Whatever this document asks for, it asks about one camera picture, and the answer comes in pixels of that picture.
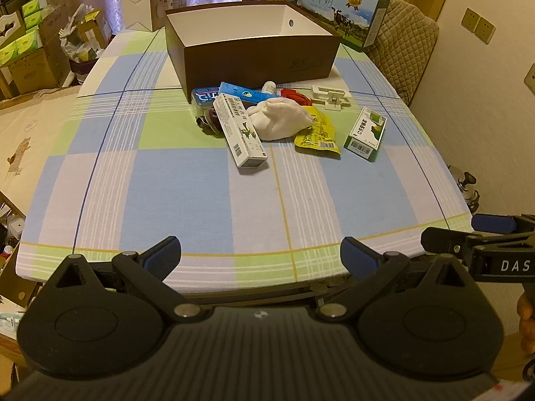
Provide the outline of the person's right hand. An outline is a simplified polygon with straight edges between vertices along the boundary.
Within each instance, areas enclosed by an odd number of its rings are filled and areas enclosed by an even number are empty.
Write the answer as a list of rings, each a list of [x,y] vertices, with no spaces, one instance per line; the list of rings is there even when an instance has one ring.
[[[535,352],[534,306],[525,292],[519,297],[517,313],[520,317],[519,331],[521,333],[521,348],[527,354],[533,354]]]

